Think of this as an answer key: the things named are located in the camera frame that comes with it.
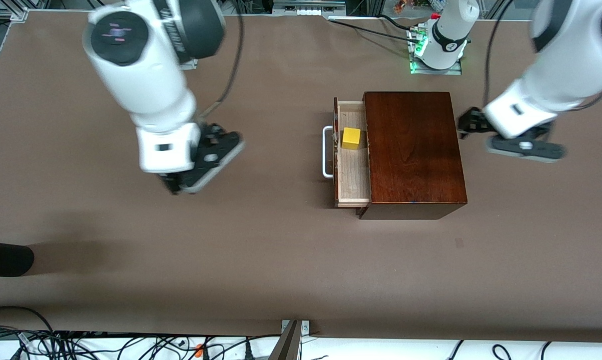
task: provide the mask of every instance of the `wooden drawer box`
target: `wooden drawer box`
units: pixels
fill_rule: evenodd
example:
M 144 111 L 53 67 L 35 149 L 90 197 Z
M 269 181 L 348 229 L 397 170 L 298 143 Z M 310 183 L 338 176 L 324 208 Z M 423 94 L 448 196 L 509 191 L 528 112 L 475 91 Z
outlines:
M 467 204 L 449 93 L 335 98 L 333 126 L 335 207 L 361 219 L 435 220 Z M 358 150 L 341 148 L 344 128 L 362 130 Z

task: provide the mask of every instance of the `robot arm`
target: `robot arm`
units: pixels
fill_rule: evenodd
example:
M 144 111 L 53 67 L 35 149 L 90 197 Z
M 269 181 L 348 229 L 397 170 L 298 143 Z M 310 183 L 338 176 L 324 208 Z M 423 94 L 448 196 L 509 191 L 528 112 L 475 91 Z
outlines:
M 479 18 L 476 0 L 452 0 L 439 19 L 430 19 L 420 25 L 427 37 L 415 55 L 432 69 L 451 68 L 463 55 L 467 36 Z
M 537 138 L 563 112 L 602 92 L 602 0 L 541 0 L 532 23 L 536 61 L 486 105 L 459 120 L 462 133 L 496 131 L 498 153 L 555 161 L 563 148 Z
M 196 100 L 180 64 L 218 50 L 225 36 L 218 5 L 214 0 L 128 0 L 99 7 L 88 22 L 84 50 L 116 102 L 130 113 L 141 170 L 169 179 L 174 193 L 198 191 L 204 183 L 195 183 L 207 171 L 200 171 L 202 162 L 195 164 L 196 155 L 209 153 L 199 149 L 202 130 L 211 132 L 194 121 Z M 217 128 L 212 135 L 223 135 Z M 208 162 L 218 166 L 218 158 Z

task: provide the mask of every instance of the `drawer handle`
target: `drawer handle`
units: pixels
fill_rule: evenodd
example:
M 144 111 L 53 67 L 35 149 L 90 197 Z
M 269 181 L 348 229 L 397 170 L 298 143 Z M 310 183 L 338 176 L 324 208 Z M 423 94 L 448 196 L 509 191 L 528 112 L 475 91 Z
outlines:
M 325 169 L 325 165 L 327 163 L 327 159 L 326 159 L 326 155 L 325 155 L 325 132 L 327 130 L 332 130 L 334 131 L 334 127 L 333 126 L 326 126 L 323 128 L 323 168 L 321 169 L 323 171 L 323 176 L 326 179 L 334 179 L 334 174 L 333 173 L 328 173 Z

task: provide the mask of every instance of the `brown table surface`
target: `brown table surface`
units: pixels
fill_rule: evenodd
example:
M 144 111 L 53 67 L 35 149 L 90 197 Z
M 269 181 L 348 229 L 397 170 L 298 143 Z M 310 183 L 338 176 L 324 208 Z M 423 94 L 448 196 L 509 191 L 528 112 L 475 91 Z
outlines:
M 469 203 L 440 221 L 331 209 L 334 97 L 446 91 L 460 116 L 481 105 L 492 23 L 454 77 L 410 75 L 399 41 L 318 16 L 247 18 L 234 89 L 209 118 L 246 149 L 202 193 L 170 196 L 138 168 L 132 122 L 81 48 L 85 19 L 32 12 L 1 52 L 0 242 L 36 244 L 41 264 L 0 278 L 0 305 L 59 330 L 275 333 L 299 318 L 322 336 L 602 341 L 602 102 L 562 116 L 557 164 L 461 141 Z M 225 86 L 236 24 L 187 73 L 202 107 Z M 492 96 L 533 61 L 527 27 L 502 24 Z

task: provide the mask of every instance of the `wooden block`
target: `wooden block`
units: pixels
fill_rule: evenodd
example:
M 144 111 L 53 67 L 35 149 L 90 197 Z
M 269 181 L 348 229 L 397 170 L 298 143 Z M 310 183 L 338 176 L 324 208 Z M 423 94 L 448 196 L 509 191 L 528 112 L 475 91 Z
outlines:
M 347 150 L 357 150 L 358 145 L 361 142 L 361 130 L 352 127 L 345 127 L 343 129 L 343 138 L 341 140 L 341 147 Z

